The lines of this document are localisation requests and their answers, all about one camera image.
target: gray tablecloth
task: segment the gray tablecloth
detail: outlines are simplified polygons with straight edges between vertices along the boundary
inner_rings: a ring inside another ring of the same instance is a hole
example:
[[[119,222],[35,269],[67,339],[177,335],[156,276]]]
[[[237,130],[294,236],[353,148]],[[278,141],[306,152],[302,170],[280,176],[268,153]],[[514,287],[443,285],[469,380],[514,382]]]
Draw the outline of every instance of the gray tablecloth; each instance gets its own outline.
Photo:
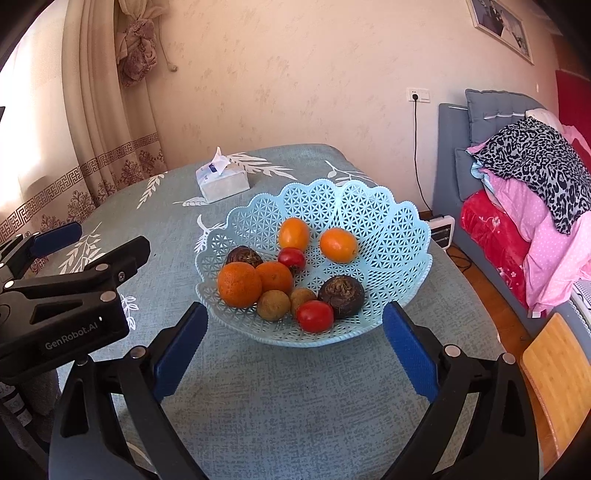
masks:
[[[77,248],[59,252],[42,270],[43,275],[80,270],[137,235],[150,240],[150,260],[119,289],[131,331],[94,353],[95,360],[147,345],[181,318],[196,300],[195,251],[233,207],[260,192],[277,194],[294,180],[356,178],[374,185],[326,145],[252,154],[268,164],[247,166],[258,169],[249,175],[251,189],[212,205],[200,205],[195,166],[126,188],[85,222]],[[183,206],[189,199],[192,206]],[[496,359],[502,346],[480,300],[443,250],[431,243],[429,251],[433,267],[406,311],[443,344]],[[60,369],[62,386],[68,372],[69,366]],[[126,437],[141,447],[122,398],[115,397]],[[466,404],[441,466],[455,458],[473,401]],[[176,395],[163,402],[178,435],[212,480],[379,478],[427,407],[381,327],[335,345],[295,349],[257,343],[214,320]]]

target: power outlet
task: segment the power outlet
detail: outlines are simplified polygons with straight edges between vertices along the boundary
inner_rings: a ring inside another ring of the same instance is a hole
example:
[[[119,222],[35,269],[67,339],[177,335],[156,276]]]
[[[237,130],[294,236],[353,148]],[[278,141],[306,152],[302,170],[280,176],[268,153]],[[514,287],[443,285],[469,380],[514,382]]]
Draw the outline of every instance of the power outlet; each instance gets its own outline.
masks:
[[[407,88],[407,100],[409,102],[414,102],[413,94],[417,94],[418,100],[417,102],[423,103],[431,103],[431,93],[426,88]]]

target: leopard print cloth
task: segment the leopard print cloth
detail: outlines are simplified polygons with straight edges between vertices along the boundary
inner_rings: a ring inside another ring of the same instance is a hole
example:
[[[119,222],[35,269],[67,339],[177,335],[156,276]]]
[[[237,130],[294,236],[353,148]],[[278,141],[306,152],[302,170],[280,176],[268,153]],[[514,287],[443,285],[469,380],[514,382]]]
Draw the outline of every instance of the leopard print cloth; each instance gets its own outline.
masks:
[[[591,210],[591,174],[558,130],[525,118],[507,125],[474,155],[503,179],[523,181],[548,206],[554,226],[570,234]]]

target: white tissue paper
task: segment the white tissue paper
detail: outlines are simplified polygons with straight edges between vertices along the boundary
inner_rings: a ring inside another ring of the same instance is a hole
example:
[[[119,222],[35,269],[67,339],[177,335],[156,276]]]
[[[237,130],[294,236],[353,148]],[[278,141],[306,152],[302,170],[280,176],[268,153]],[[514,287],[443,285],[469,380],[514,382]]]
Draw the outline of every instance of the white tissue paper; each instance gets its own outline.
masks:
[[[250,188],[244,167],[232,163],[217,148],[213,160],[199,168],[195,175],[201,194],[208,203],[244,192]]]

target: picture frame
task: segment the picture frame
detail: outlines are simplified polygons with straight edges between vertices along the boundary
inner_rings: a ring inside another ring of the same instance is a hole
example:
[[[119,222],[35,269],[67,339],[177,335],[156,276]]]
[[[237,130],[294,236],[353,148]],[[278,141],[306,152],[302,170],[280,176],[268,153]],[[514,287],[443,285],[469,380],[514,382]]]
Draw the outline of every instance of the picture frame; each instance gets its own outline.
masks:
[[[531,44],[523,20],[499,0],[466,0],[474,27],[504,43],[532,65]]]

